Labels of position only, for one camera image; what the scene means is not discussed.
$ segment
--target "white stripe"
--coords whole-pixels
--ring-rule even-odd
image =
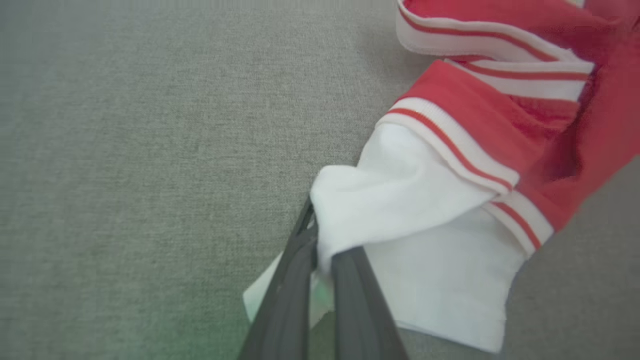
[[[478,80],[491,85],[503,94],[534,97],[537,99],[578,101],[585,81],[578,80],[521,80],[504,79],[495,76],[479,74],[473,70],[447,61],[451,65],[473,75]]]
[[[503,202],[517,212],[531,226],[533,233],[544,245],[554,234],[555,230],[547,218],[540,212],[533,202],[520,192],[512,192],[505,197],[498,198],[496,202]]]
[[[411,110],[427,117],[451,139],[462,155],[480,171],[503,179],[512,186],[515,186],[520,180],[518,172],[495,161],[482,149],[467,130],[460,126],[451,115],[431,101],[411,97],[398,101],[393,106],[393,109]],[[504,185],[469,171],[450,150],[449,146],[417,119],[407,115],[391,113],[386,114],[376,126],[380,124],[398,124],[411,129],[431,144],[460,176],[503,195],[509,192],[509,189]]]
[[[400,15],[402,12],[405,16],[411,19],[412,22],[420,26],[429,28],[440,29],[455,29],[460,31],[487,31],[491,33],[499,33],[507,35],[511,38],[526,43],[527,45],[541,51],[547,55],[553,56],[560,61],[579,62],[581,61],[571,51],[562,49],[546,40],[518,29],[514,26],[499,24],[496,22],[484,22],[484,21],[458,21],[454,19],[445,18],[422,18],[412,14],[402,3],[402,0],[398,0],[399,11],[397,32],[398,37],[401,38],[403,45],[409,45],[414,49],[429,50],[432,49],[437,53],[429,53],[434,55],[462,55],[463,51],[466,54],[482,54],[495,58],[496,60],[506,60],[515,62],[540,62],[528,51],[512,44],[506,40],[493,37],[459,37],[455,35],[437,35],[429,34],[425,32],[413,29],[406,20]]]
[[[555,230],[547,218],[545,218],[533,202],[527,199],[526,196],[522,195],[522,193],[514,191],[506,196],[498,198],[495,202],[504,203],[520,215],[520,217],[529,224],[529,227],[540,241],[540,245],[544,245],[554,234]],[[483,208],[511,230],[513,235],[518,238],[518,241],[530,256],[536,252],[536,248],[529,238],[529,235],[527,235],[524,229],[522,229],[522,226],[520,226],[514,218],[492,203],[484,205]]]
[[[489,212],[489,214],[495,216],[495,218],[498,219],[499,222],[503,223],[504,226],[513,233],[513,236],[518,239],[518,242],[526,251],[529,257],[531,257],[536,252],[536,247],[533,246],[531,239],[529,239],[527,233],[525,233],[525,231],[522,229],[520,224],[516,222],[516,220],[513,220],[511,216],[491,203],[484,205],[483,209]]]
[[[593,63],[586,61],[562,62],[553,61],[545,63],[506,63],[491,60],[478,60],[472,65],[484,69],[508,71],[508,72],[573,72],[576,74],[590,75],[593,71]]]
[[[507,41],[488,37],[459,37],[423,33],[412,28],[400,12],[396,18],[398,40],[409,51],[433,56],[484,55],[496,60],[529,63],[533,55]]]

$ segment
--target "red stripe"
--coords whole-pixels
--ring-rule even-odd
[[[490,37],[490,38],[498,38],[504,41],[507,41],[523,50],[526,50],[529,54],[533,55],[535,58],[541,61],[557,61],[555,57],[543,53],[542,51],[536,49],[535,47],[527,44],[526,42],[513,38],[507,34],[503,33],[494,33],[491,31],[464,31],[457,29],[444,29],[444,28],[429,28],[426,26],[418,25],[414,23],[411,19],[409,19],[402,9],[400,9],[400,14],[404,17],[407,23],[414,29],[418,31],[422,31],[423,33],[432,33],[432,34],[441,34],[441,35],[456,35],[459,37]]]
[[[446,144],[446,146],[450,148],[450,150],[453,152],[456,158],[462,163],[462,165],[465,168],[467,168],[467,170],[471,171],[475,175],[478,175],[478,176],[484,177],[485,179],[489,179],[491,181],[499,183],[505,188],[507,188],[509,191],[513,190],[513,186],[508,181],[501,179],[499,177],[495,177],[493,175],[487,174],[486,172],[483,172],[482,170],[473,166],[473,164],[471,164],[471,162],[469,162],[469,160],[467,160],[464,154],[462,154],[462,152],[458,149],[456,144],[447,136],[447,134],[445,134],[444,131],[442,131],[442,129],[440,129],[433,121],[431,121],[431,119],[427,118],[423,114],[418,113],[416,111],[407,110],[407,109],[391,109],[388,113],[410,116],[418,120],[419,122],[423,123],[434,134],[436,134],[436,136],[439,137],[442,140],[442,142]]]
[[[469,63],[459,63],[460,66],[477,72],[478,74],[489,75],[495,78],[515,79],[515,80],[571,80],[587,81],[588,74],[579,72],[511,72],[503,70],[486,69]]]
[[[536,250],[540,249],[540,247],[542,246],[542,244],[540,243],[540,239],[538,239],[536,234],[533,232],[531,226],[529,226],[529,224],[514,209],[503,202],[494,202],[493,205],[504,211],[507,215],[511,216],[511,218],[515,220],[515,222],[517,222],[518,225],[520,225],[520,227],[527,234],[527,236],[531,240],[531,243],[533,244],[533,247],[536,248]]]

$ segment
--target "white fabric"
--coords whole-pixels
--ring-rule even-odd
[[[458,177],[411,130],[380,125],[354,167],[327,167],[312,190],[319,256],[365,249],[398,326],[499,352],[511,281],[527,259],[484,209],[495,192]],[[244,293],[250,319],[277,258]],[[332,286],[314,276],[311,324],[333,308]]]
[[[399,327],[500,352],[511,282],[527,254],[483,209],[366,246]]]
[[[411,130],[382,124],[357,167],[325,167],[311,189],[321,270],[336,254],[445,224],[495,195],[456,175]]]

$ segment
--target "gray fabric surface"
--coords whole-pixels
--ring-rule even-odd
[[[233,359],[315,174],[431,61],[391,1],[230,3],[0,3],[1,359]],[[639,182],[525,266],[501,355],[403,332],[412,359],[639,358]]]

